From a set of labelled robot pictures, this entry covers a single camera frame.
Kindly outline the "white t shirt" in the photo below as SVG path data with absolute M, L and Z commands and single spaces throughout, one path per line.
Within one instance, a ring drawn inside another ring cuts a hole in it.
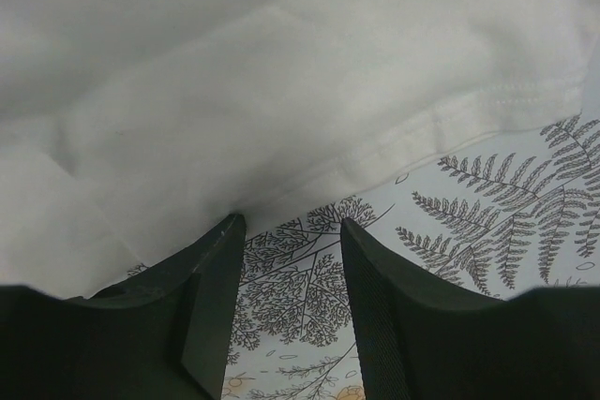
M 1 281 L 89 297 L 575 115 L 599 0 L 1 0 Z

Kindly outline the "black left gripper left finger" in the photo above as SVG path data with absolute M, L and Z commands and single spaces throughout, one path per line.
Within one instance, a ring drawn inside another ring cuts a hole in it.
M 89 299 L 2 288 L 2 397 L 219 398 L 245 237 L 231 215 Z

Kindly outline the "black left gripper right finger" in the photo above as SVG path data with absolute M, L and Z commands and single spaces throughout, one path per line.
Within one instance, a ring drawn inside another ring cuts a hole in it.
M 427 272 L 350 219 L 340 237 L 367 398 L 598 397 L 598 288 L 502 301 Z

